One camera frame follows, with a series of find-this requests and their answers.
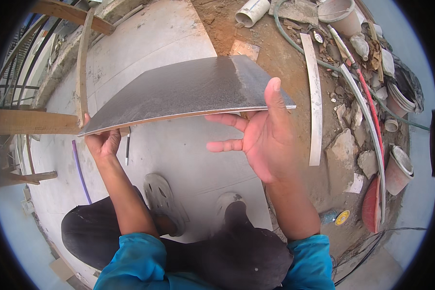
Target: white pvc pipe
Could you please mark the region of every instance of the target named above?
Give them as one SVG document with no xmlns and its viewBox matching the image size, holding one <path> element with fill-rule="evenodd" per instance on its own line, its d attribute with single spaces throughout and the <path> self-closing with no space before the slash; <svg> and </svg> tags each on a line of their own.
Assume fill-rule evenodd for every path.
<svg viewBox="0 0 435 290">
<path fill-rule="evenodd" d="M 249 0 L 235 13 L 235 20 L 238 23 L 243 23 L 245 27 L 252 27 L 269 11 L 270 6 L 268 0 Z"/>
</svg>

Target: cable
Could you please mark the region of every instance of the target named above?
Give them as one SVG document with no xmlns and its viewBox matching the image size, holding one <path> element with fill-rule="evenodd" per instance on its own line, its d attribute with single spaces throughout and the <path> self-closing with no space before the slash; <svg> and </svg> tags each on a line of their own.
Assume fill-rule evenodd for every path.
<svg viewBox="0 0 435 290">
<path fill-rule="evenodd" d="M 284 31 L 284 29 L 282 29 L 282 25 L 280 24 L 280 21 L 279 21 L 279 8 L 280 8 L 280 5 L 282 4 L 282 3 L 284 3 L 285 1 L 287 1 L 287 0 L 281 0 L 281 1 L 279 1 L 278 3 L 276 3 L 275 4 L 275 6 L 274 6 L 274 20 L 275 20 L 275 25 L 277 26 L 277 29 L 279 30 L 279 32 L 280 32 L 280 34 L 282 34 L 282 36 L 297 50 L 297 51 L 299 51 L 302 55 L 304 55 L 304 50 L 298 45 L 298 44 L 296 44 L 291 38 L 290 38 L 290 36 L 288 36 L 288 34 Z M 323 67 L 325 67 L 325 68 L 327 68 L 327 69 L 330 69 L 330 70 L 332 70 L 332 71 L 336 71 L 336 72 L 338 72 L 338 73 L 341 73 L 341 70 L 338 68 L 338 67 L 335 67 L 335 66 L 333 66 L 333 65 L 329 65 L 329 64 L 326 64 L 325 62 L 323 62 L 322 60 L 320 60 L 320 59 L 316 59 L 316 62 L 320 65 L 320 66 L 323 66 Z M 359 81 L 359 78 L 357 77 L 357 76 L 355 76 L 355 75 L 352 75 L 352 77 L 355 79 L 355 80 L 357 80 L 357 81 Z M 372 96 L 374 97 L 374 99 L 380 104 L 380 106 L 385 110 L 385 111 L 387 111 L 392 117 L 394 117 L 395 119 L 397 119 L 397 120 L 400 120 L 400 121 L 402 121 L 402 122 L 404 122 L 404 123 L 406 123 L 406 124 L 408 124 L 408 125 L 411 125 L 411 126 L 414 126 L 414 127 L 418 127 L 418 128 L 421 128 L 421 129 L 424 129 L 424 130 L 427 130 L 427 131 L 430 131 L 430 128 L 429 127 L 426 127 L 426 126 L 423 126 L 423 125 L 420 125 L 420 124 L 417 124 L 417 123 L 414 123 L 414 122 L 411 122 L 411 121 L 408 121 L 408 120 L 406 120 L 406 119 L 403 119 L 403 118 L 401 118 L 401 117 L 399 117 L 399 116 L 397 116 L 395 113 L 393 113 L 393 112 L 391 112 L 385 105 L 384 105 L 384 103 L 377 97 L 377 95 L 375 94 L 375 92 L 373 91 L 373 90 L 371 90 L 371 88 L 369 88 L 369 91 L 370 91 L 370 93 L 372 94 Z"/>
<path fill-rule="evenodd" d="M 361 261 L 356 265 L 356 267 L 353 268 L 353 270 L 351 270 L 347 275 L 345 275 L 342 279 L 338 280 L 337 282 L 335 282 L 335 286 L 338 286 L 340 283 L 342 283 L 343 281 L 345 281 L 345 279 L 351 275 L 356 269 L 358 269 L 360 267 L 360 265 L 362 265 L 367 258 L 369 258 L 369 256 L 372 254 L 372 252 L 375 250 L 375 248 L 378 246 L 380 240 L 383 238 L 383 236 L 385 235 L 386 232 L 391 232 L 391 231 L 403 231 L 403 230 L 417 230 L 417 231 L 426 231 L 426 228 L 423 227 L 400 227 L 400 228 L 395 228 L 395 229 L 389 229 L 389 230 L 383 230 L 381 232 L 378 232 L 377 234 L 374 234 L 368 238 L 366 238 L 364 241 L 360 242 L 359 244 L 357 244 L 354 248 L 352 248 L 351 250 L 346 251 L 345 253 L 349 253 L 354 251 L 356 248 L 358 248 L 359 246 L 361 246 L 362 244 L 365 243 L 365 241 L 369 240 L 370 238 L 373 237 L 377 237 L 374 241 L 372 241 L 370 244 L 368 244 L 363 250 L 361 250 L 360 252 L 356 253 L 355 255 L 353 255 L 352 257 L 350 257 L 348 260 L 346 260 L 345 262 L 342 263 L 342 260 L 344 258 L 341 258 L 340 261 L 337 263 L 337 266 L 333 267 L 332 270 L 335 270 L 335 273 L 337 271 L 337 268 L 340 267 L 341 265 L 347 263 L 348 261 L 350 261 L 351 259 L 357 257 L 359 254 L 361 254 L 362 252 L 365 251 L 365 249 L 367 249 L 369 246 L 371 246 L 372 244 L 374 244 L 372 246 L 372 248 L 367 252 L 367 254 L 361 259 Z"/>
</svg>

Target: blue wall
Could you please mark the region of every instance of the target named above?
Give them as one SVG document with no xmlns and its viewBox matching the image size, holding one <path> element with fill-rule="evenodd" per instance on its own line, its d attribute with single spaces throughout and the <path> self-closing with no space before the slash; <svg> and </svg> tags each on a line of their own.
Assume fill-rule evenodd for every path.
<svg viewBox="0 0 435 290">
<path fill-rule="evenodd" d="M 40 289 L 74 290 L 50 268 L 50 247 L 37 228 L 32 215 L 21 206 L 24 185 L 0 188 L 0 223 L 4 234 L 29 277 Z"/>
</svg>

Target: red hose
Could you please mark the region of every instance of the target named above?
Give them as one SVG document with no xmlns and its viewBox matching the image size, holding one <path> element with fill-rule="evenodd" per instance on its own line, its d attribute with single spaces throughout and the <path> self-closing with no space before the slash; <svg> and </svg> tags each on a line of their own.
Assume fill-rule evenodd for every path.
<svg viewBox="0 0 435 290">
<path fill-rule="evenodd" d="M 356 73 L 358 74 L 358 76 L 360 78 L 361 85 L 362 85 L 362 87 L 365 91 L 365 95 L 367 97 L 367 102 L 369 103 L 369 107 L 371 108 L 372 119 L 374 121 L 375 131 L 377 132 L 378 142 L 380 144 L 380 152 L 382 154 L 382 160 L 384 160 L 384 146 L 382 144 L 382 134 L 380 133 L 380 125 L 378 124 L 377 112 L 375 111 L 375 106 L 374 106 L 374 103 L 372 101 L 371 93 L 369 92 L 369 89 L 367 88 L 367 85 L 365 84 L 365 80 L 364 80 L 364 77 L 361 73 L 361 70 L 357 69 Z"/>
</svg>

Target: blue sleeve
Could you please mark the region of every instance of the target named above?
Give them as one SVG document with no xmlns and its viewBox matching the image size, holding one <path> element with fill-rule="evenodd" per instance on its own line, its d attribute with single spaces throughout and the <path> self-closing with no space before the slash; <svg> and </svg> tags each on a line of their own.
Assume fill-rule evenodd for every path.
<svg viewBox="0 0 435 290">
<path fill-rule="evenodd" d="M 119 246 L 100 273 L 94 290 L 141 289 L 148 287 L 149 282 L 164 280 L 166 249 L 160 240 L 145 233 L 132 233 L 120 236 Z"/>
<path fill-rule="evenodd" d="M 325 235 L 314 235 L 289 243 L 287 247 L 293 252 L 293 262 L 282 282 L 283 288 L 335 289 L 329 246 L 329 238 Z"/>
</svg>

